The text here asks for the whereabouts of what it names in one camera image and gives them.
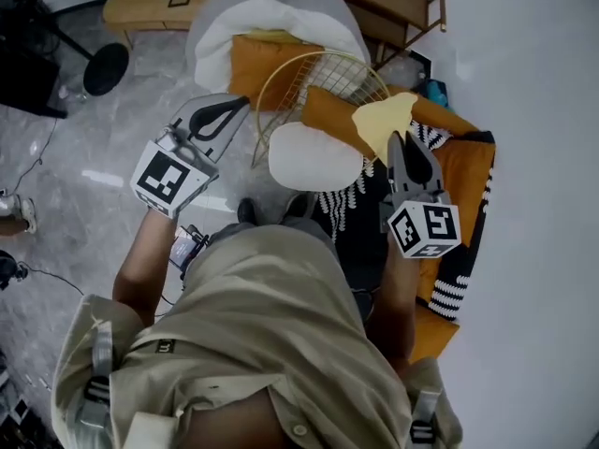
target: khaki shirt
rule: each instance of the khaki shirt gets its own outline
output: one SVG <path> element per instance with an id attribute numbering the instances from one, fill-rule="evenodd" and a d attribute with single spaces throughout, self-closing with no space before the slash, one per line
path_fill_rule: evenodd
<path id="1" fill-rule="evenodd" d="M 406 388 L 368 341 L 343 272 L 318 239 L 283 226 L 249 229 L 192 263 L 185 291 L 149 328 L 126 306 L 86 297 L 69 331 L 52 397 L 66 407 L 91 376 L 93 328 L 111 321 L 114 447 L 136 413 L 176 417 L 267 390 L 286 436 L 302 448 L 406 447 Z"/>

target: white fabric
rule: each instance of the white fabric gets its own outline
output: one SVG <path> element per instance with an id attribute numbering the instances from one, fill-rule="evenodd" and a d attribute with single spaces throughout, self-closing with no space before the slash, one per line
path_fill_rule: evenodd
<path id="1" fill-rule="evenodd" d="M 276 0 L 248 0 L 216 17 L 196 44 L 196 83 L 212 93 L 226 92 L 231 81 L 232 37 L 248 34 L 255 28 L 286 30 L 300 40 L 370 62 L 354 34 L 329 15 Z"/>
<path id="2" fill-rule="evenodd" d="M 355 148 L 303 123 L 286 123 L 270 137 L 270 174 L 294 190 L 342 190 L 358 179 L 362 161 Z"/>

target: person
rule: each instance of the person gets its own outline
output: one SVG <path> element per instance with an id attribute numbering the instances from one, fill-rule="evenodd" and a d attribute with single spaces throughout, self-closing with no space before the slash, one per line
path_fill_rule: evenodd
<path id="1" fill-rule="evenodd" d="M 51 402 L 65 447 L 408 447 L 410 387 L 424 387 L 410 381 L 442 387 L 438 372 L 410 375 L 419 264 L 389 245 L 364 325 L 309 206 L 295 196 L 279 224 L 258 225 L 244 199 L 157 322 L 176 222 L 149 210 L 112 300 L 85 297 L 67 335 Z M 458 447 L 439 391 L 434 447 Z"/>
<path id="2" fill-rule="evenodd" d="M 36 207 L 32 199 L 0 196 L 0 237 L 37 232 Z"/>

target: shoe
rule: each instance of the shoe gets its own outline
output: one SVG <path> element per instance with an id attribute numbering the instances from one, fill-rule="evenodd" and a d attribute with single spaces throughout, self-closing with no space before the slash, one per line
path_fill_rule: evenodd
<path id="1" fill-rule="evenodd" d="M 252 198 L 244 198 L 237 208 L 237 221 L 240 223 L 249 223 L 258 225 L 256 218 L 256 206 Z"/>
<path id="2" fill-rule="evenodd" d="M 293 216 L 295 218 L 310 217 L 310 197 L 307 193 L 300 193 L 293 196 L 287 203 L 287 209 L 283 215 L 283 220 Z"/>
<path id="3" fill-rule="evenodd" d="M 37 232 L 37 220 L 36 207 L 32 199 L 24 199 L 21 202 L 21 216 L 29 224 L 25 231 L 34 235 Z"/>

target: gray floor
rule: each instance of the gray floor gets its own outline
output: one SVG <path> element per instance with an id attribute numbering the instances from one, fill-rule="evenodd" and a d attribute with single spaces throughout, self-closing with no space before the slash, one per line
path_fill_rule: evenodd
<path id="1" fill-rule="evenodd" d="M 114 41 L 106 33 L 98 7 L 60 19 L 61 27 L 90 51 Z M 111 93 L 69 101 L 69 116 L 56 124 L 43 165 L 25 177 L 18 193 L 32 197 L 39 231 L 34 236 L 3 239 L 0 248 L 33 268 L 57 273 L 85 294 L 110 297 L 113 278 L 137 231 L 145 207 L 131 194 L 129 178 L 148 139 L 186 100 L 202 94 L 185 68 L 185 33 L 134 35 L 127 74 Z M 63 46 L 57 54 L 61 80 L 80 90 L 85 61 Z M 386 80 L 411 86 L 417 65 L 398 60 Z M 54 120 L 0 106 L 0 188 L 12 190 L 37 158 Z M 290 192 L 263 166 L 250 170 L 256 131 L 244 124 L 219 162 L 221 179 L 182 214 L 181 223 L 211 233 L 235 220 L 241 197 L 256 198 L 265 220 L 283 210 Z M 176 300 L 181 285 L 176 271 L 168 275 L 165 296 Z M 0 294 L 0 347 L 11 377 L 30 404 L 49 422 L 53 368 L 80 295 L 63 282 L 32 274 Z M 158 312 L 168 305 L 162 302 Z"/>

